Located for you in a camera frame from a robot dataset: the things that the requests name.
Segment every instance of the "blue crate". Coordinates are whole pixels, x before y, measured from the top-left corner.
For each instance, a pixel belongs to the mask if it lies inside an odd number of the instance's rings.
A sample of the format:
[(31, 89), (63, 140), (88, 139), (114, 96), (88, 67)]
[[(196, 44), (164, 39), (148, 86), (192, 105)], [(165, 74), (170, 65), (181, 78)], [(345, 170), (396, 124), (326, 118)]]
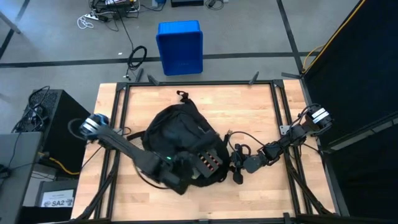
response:
[(203, 33), (198, 21), (161, 22), (156, 42), (165, 75), (203, 71)]

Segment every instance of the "white label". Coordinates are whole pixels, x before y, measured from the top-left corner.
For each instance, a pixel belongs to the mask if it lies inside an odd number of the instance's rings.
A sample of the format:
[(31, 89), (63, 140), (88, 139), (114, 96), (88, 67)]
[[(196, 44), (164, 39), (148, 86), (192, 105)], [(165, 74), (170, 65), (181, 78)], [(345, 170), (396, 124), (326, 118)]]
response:
[(41, 207), (60, 208), (73, 206), (73, 190), (45, 192)]
[(323, 118), (325, 118), (328, 115), (329, 115), (329, 113), (327, 111), (325, 111), (323, 114), (321, 114), (317, 118), (315, 118), (313, 120), (313, 122), (316, 124), (316, 123), (318, 123), (318, 121), (322, 120)]
[(322, 114), (323, 112), (325, 112), (325, 109), (324, 109), (324, 108), (320, 108), (317, 112), (315, 112), (315, 113), (312, 115), (312, 118), (316, 118), (317, 116), (319, 116), (319, 115)]

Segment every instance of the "yellow cable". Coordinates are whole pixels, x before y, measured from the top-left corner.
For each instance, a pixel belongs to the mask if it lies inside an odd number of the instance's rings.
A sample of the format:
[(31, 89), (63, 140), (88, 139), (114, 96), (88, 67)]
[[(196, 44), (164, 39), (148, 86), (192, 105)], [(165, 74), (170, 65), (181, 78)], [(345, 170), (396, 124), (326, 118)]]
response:
[[(42, 153), (42, 152), (38, 152), (38, 154), (41, 156), (44, 156), (44, 153)], [(80, 174), (80, 172), (70, 172), (60, 161), (58, 161), (52, 157), (49, 157), (49, 159), (51, 161), (55, 162), (56, 164), (58, 164), (63, 169), (63, 171), (65, 171), (67, 174), (70, 174), (70, 175), (79, 175)]]
[(325, 46), (325, 44), (323, 44), (323, 45), (321, 45), (321, 46), (318, 46), (318, 47), (315, 47), (315, 48), (314, 48), (313, 50), (311, 50), (311, 52), (305, 57), (305, 59), (304, 59), (304, 64), (303, 64), (303, 71), (305, 71), (305, 64), (307, 63), (308, 57), (312, 54), (312, 52), (316, 51), (317, 49), (319, 49), (319, 48), (321, 48), (321, 47), (323, 47), (323, 46)]
[(311, 64), (308, 66), (307, 69), (303, 68), (303, 73), (306, 73), (308, 71), (308, 69), (310, 69), (312, 67), (312, 65), (318, 60), (318, 58), (322, 55), (322, 53), (326, 50), (326, 48), (328, 48), (329, 44), (331, 43), (331, 41), (337, 36), (337, 34), (340, 32), (340, 30), (342, 28), (344, 28), (345, 25), (347, 25), (347, 23), (351, 20), (351, 18), (356, 14), (356, 12), (359, 10), (359, 8), (366, 2), (366, 0), (362, 0), (362, 2), (358, 5), (358, 7), (354, 10), (354, 12), (349, 16), (349, 18), (346, 20), (345, 23), (343, 23), (343, 25), (341, 25), (341, 27), (335, 32), (335, 34), (333, 34), (333, 36), (330, 38), (330, 40), (326, 43), (325, 47), (321, 50), (321, 52), (319, 53), (319, 55), (315, 58), (314, 61), (311, 62)]

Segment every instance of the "wooden table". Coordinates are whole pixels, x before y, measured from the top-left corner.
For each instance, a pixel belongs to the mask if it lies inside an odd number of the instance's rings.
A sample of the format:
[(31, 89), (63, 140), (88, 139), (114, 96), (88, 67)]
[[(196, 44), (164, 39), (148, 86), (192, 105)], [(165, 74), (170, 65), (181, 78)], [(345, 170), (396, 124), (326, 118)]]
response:
[[(296, 116), (305, 107), (300, 83), (297, 80), (285, 80), (284, 84), (290, 112), (292, 116)], [(111, 116), (115, 88), (115, 83), (101, 84), (95, 113)], [(180, 97), (175, 93), (177, 90), (189, 93), (189, 97), (195, 102), (200, 113), (221, 136), (228, 130), (233, 130), (251, 133), (263, 143), (280, 138), (269, 85), (134, 87), (129, 93), (126, 127), (131, 128), (134, 133), (145, 130), (158, 112), (169, 105), (179, 103)], [(121, 94), (119, 101), (117, 126), (123, 95)], [(284, 124), (286, 124), (280, 96), (278, 99)], [(251, 138), (239, 134), (234, 135), (231, 142), (232, 144), (245, 143), (252, 148), (260, 146)], [(133, 143), (142, 147), (138, 140), (134, 140)], [(313, 147), (317, 146), (312, 138), (309, 138), (306, 143)], [(96, 144), (87, 146), (85, 161), (97, 148)], [(72, 212), (73, 218), (82, 213), (97, 192), (103, 156), (102, 150), (81, 172)], [(334, 212), (320, 156), (303, 146), (302, 163), (308, 186), (319, 201)], [(273, 166), (259, 169), (254, 174), (244, 171), (243, 175), (243, 185), (235, 184), (232, 173), (229, 173), (228, 178), (222, 183), (204, 188), (189, 186), (184, 195), (178, 195), (172, 190), (155, 189), (143, 182), (137, 176), (131, 159), (122, 155), (112, 220), (277, 218), (284, 212), (289, 212), (291, 216), (294, 216), (283, 159)], [(300, 208), (304, 212), (305, 207), (299, 187), (297, 187), (297, 193)], [(102, 216), (105, 214), (108, 193), (104, 196), (104, 201)]]

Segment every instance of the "concrete floor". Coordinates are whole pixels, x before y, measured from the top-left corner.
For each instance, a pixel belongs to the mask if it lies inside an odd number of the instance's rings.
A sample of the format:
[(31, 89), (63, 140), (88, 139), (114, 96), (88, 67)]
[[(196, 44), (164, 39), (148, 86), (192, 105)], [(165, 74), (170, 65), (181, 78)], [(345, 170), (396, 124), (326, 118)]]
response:
[[(18, 20), (16, 17), (25, 1), (28, 0), (0, 0), (0, 10), (16, 21), (22, 31), (12, 36), (0, 58), (0, 133), (12, 129), (35, 88), (50, 85), (64, 89), (88, 111), (93, 111), (100, 83), (126, 81), (123, 78), (125, 63), (4, 68), (6, 63), (127, 58), (131, 52), (120, 21), (119, 32), (96, 21), (92, 22), (94, 29), (77, 27), (78, 17), (89, 12), (87, 1), (30, 0)], [(301, 55), (324, 44), (357, 2), (282, 0)], [(150, 0), (141, 0), (141, 3), (150, 6)], [(145, 11), (138, 19), (124, 21), (134, 44), (147, 47), (148, 57), (158, 57), (155, 41), (158, 24), (192, 19), (200, 22), (205, 55), (292, 53), (277, 0), (230, 0), (220, 11), (205, 6), (171, 8), (168, 2), (162, 12)], [(0, 21), (0, 45), (8, 33), (8, 26)], [(160, 81), (249, 80), (257, 71), (260, 71), (259, 79), (270, 80), (282, 78), (281, 72), (298, 72), (293, 57), (209, 59), (204, 60), (202, 74), (177, 77), (166, 77), (160, 62), (146, 62), (142, 68)]]

